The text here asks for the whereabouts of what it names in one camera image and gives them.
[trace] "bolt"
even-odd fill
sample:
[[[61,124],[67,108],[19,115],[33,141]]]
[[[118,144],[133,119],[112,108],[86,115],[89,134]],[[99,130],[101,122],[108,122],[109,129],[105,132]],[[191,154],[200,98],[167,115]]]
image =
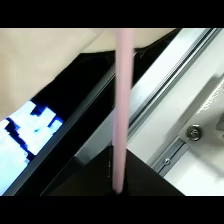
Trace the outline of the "bolt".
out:
[[[169,165],[169,164],[170,164],[170,158],[166,158],[166,159],[164,159],[164,160],[163,160],[163,164],[164,164],[165,166]]]
[[[202,137],[202,131],[199,125],[191,125],[187,131],[186,136],[191,141],[198,141]]]

